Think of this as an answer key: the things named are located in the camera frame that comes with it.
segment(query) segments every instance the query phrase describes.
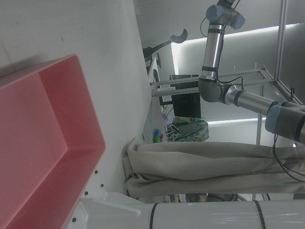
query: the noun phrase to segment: pink bin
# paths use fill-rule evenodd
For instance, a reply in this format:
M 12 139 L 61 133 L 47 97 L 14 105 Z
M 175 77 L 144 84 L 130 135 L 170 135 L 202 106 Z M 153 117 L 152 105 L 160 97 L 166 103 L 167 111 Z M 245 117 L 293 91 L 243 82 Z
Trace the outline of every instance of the pink bin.
M 0 228 L 60 229 L 105 150 L 79 59 L 0 78 Z

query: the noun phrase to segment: robotic arm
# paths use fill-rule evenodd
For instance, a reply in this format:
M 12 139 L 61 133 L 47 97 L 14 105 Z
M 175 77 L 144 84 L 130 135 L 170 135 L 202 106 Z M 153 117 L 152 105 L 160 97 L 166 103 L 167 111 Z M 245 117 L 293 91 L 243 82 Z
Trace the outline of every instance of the robotic arm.
M 206 12 L 210 22 L 202 74 L 198 87 L 200 96 L 207 102 L 234 104 L 266 115 L 267 131 L 305 144 L 305 105 L 292 102 L 276 102 L 242 89 L 241 86 L 217 82 L 218 64 L 224 41 L 224 29 L 239 29 L 245 18 L 232 8 L 234 0 L 219 0 Z

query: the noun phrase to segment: wire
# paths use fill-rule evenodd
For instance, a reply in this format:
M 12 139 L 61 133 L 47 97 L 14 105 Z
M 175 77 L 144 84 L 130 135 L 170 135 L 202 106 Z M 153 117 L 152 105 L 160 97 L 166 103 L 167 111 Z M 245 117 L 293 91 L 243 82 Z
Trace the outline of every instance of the wire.
M 165 116 L 165 118 L 163 119 L 163 121 L 166 120 L 167 116 L 169 115 L 169 113 L 172 111 L 173 107 L 171 108 L 171 110 L 167 113 L 167 115 Z
M 205 17 L 205 18 L 201 21 L 201 23 L 200 23 L 200 32 L 201 32 L 202 36 L 207 37 L 207 36 L 205 36 L 205 35 L 203 34 L 202 29 L 201 29 L 202 23 L 204 22 L 205 19 L 206 19 L 206 17 Z
M 239 2 L 240 2 L 240 0 L 238 0 L 237 4 L 234 6 L 234 8 L 233 8 L 234 10 L 236 9 Z
M 220 49 L 220 54 L 219 54 L 219 62 L 220 62 L 221 53 L 223 52 L 223 47 L 224 47 L 224 39 L 222 40 L 222 44 L 221 44 L 221 49 Z M 239 76 L 239 77 L 237 77 L 237 78 L 235 78 L 233 80 L 229 80 L 229 81 L 220 81 L 219 78 L 218 78 L 218 70 L 217 70 L 216 71 L 216 79 L 217 79 L 217 82 L 220 82 L 220 83 L 230 83 L 231 86 L 233 86 L 233 85 L 241 85 L 242 89 L 244 89 L 244 78 L 242 76 Z M 242 82 L 241 83 L 234 83 L 234 84 L 231 83 L 231 82 L 233 82 L 235 80 L 238 80 L 238 79 L 242 79 Z M 219 86 L 219 87 L 226 87 L 226 86 L 228 86 L 228 85 L 220 85 L 218 83 L 216 83 L 216 85 Z
M 290 171 L 292 171 L 292 172 L 294 172 L 294 173 L 297 173 L 297 174 L 299 174 L 299 175 L 305 177 L 304 174 L 299 173 L 299 172 L 296 172 L 296 171 L 294 171 L 294 170 L 288 168 L 287 166 L 285 166 L 285 165 L 278 159 L 278 157 L 277 157 L 277 155 L 276 155 L 276 147 L 275 147 L 277 138 L 278 138 L 278 135 L 275 134 L 275 135 L 274 135 L 274 144 L 273 144 L 273 147 L 272 147 L 272 152 L 273 152 L 273 155 L 274 155 L 276 161 L 278 162 L 278 164 L 280 165 L 280 167 L 284 170 L 284 172 L 287 173 L 288 176 L 290 176 L 292 179 L 294 179 L 294 180 L 296 180 L 296 181 L 298 181 L 298 182 L 305 183 L 305 181 L 300 180 L 300 179 L 295 178 L 294 176 L 292 176 L 287 170 L 290 170 Z

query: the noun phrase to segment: gray cloth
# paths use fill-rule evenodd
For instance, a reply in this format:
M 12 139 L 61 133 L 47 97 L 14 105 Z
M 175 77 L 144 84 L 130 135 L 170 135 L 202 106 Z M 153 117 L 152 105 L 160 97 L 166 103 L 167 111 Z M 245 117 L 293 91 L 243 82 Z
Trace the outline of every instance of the gray cloth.
M 305 173 L 305 146 L 277 148 L 276 154 L 290 169 Z M 123 164 L 132 197 L 198 192 L 305 192 L 305 184 L 283 171 L 268 146 L 224 142 L 145 145 L 134 139 Z M 305 181 L 305 177 L 292 174 Z

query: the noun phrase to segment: blue joint cap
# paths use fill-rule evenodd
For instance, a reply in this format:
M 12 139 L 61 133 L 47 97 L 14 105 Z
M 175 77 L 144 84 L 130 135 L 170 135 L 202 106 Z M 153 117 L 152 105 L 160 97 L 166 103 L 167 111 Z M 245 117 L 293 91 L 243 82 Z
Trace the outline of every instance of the blue joint cap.
M 206 18 L 210 22 L 216 21 L 222 16 L 223 12 L 224 12 L 224 9 L 222 6 L 212 5 L 206 11 Z
M 232 24 L 232 28 L 233 29 L 240 29 L 243 25 L 244 25 L 244 22 L 246 21 L 245 17 L 241 14 L 239 14 L 235 21 L 233 22 Z
M 277 120 L 281 112 L 281 106 L 275 105 L 272 106 L 268 112 L 266 122 L 265 122 L 265 128 L 267 131 L 271 133 L 275 133 Z

